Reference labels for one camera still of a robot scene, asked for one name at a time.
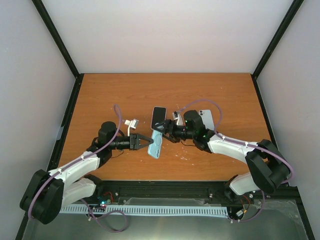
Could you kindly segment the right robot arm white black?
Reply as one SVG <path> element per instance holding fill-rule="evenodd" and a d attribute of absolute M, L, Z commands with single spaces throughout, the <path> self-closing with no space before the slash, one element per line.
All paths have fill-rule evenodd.
<path fill-rule="evenodd" d="M 209 109 L 184 113 L 175 111 L 172 119 L 168 119 L 166 108 L 155 107 L 151 128 L 172 143 L 191 140 L 201 151 L 224 155 L 247 164 L 247 173 L 235 175 L 225 184 L 224 195 L 230 202 L 249 192 L 272 194 L 292 173 L 271 141 L 245 142 L 216 133 Z"/>

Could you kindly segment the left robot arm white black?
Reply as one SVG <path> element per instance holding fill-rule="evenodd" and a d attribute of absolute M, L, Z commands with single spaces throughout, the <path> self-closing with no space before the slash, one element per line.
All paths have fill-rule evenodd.
<path fill-rule="evenodd" d="M 101 168 L 112 157 L 114 150 L 137 151 L 153 144 L 154 140 L 139 133 L 124 134 L 112 121 L 104 122 L 91 146 L 71 162 L 45 171 L 36 171 L 19 207 L 29 218 L 46 225 L 61 209 L 84 198 L 99 201 L 104 188 L 100 179 L 90 173 Z"/>

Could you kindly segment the light blue phone case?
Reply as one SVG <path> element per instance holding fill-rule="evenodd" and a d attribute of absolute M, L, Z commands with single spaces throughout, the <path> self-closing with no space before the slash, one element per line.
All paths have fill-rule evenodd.
<path fill-rule="evenodd" d="M 159 131 L 153 130 L 151 138 L 153 143 L 148 146 L 147 153 L 152 158 L 159 159 L 163 144 L 163 134 Z"/>

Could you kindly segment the light blue phone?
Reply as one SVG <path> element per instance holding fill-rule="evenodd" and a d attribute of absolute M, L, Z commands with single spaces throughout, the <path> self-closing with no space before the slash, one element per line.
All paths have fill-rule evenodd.
<path fill-rule="evenodd" d="M 202 122 L 203 122 L 205 128 L 213 131 L 215 129 L 215 125 L 214 125 L 211 110 L 210 109 L 203 109 L 203 110 L 199 110 L 198 113 L 202 119 Z"/>

